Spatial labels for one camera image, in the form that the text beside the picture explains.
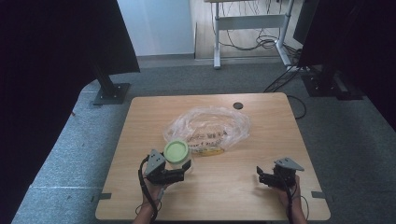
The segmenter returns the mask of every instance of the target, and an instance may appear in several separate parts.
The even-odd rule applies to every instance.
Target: gray carpet
[[[94,81],[81,92],[76,115],[67,121],[13,223],[130,223],[101,222],[94,213],[134,97],[263,92],[284,71],[281,63],[224,64],[220,70],[211,65],[144,68],[111,77],[132,84],[123,105],[92,105],[100,89]],[[320,223],[395,223],[396,133],[366,97],[311,98],[299,76],[279,91],[306,104],[297,123],[332,213]],[[296,117],[304,113],[296,100],[290,104]]]

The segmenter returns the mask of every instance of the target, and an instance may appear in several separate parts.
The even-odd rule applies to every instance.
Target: plastic bag
[[[165,127],[167,142],[186,141],[192,153],[213,155],[248,137],[250,119],[224,107],[195,107]]]

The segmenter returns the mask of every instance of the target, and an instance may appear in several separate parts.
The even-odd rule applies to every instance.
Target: metal frame
[[[293,8],[294,0],[289,0],[288,10],[282,15],[260,15],[245,17],[224,17],[219,16],[219,2],[216,2],[215,16],[215,48],[214,48],[214,67],[220,69],[220,47],[219,47],[219,31],[220,30],[239,30],[239,29],[257,29],[257,28],[281,28],[279,39],[276,41],[276,49],[285,66],[291,66],[290,59],[285,50],[283,50],[283,42],[288,30]]]

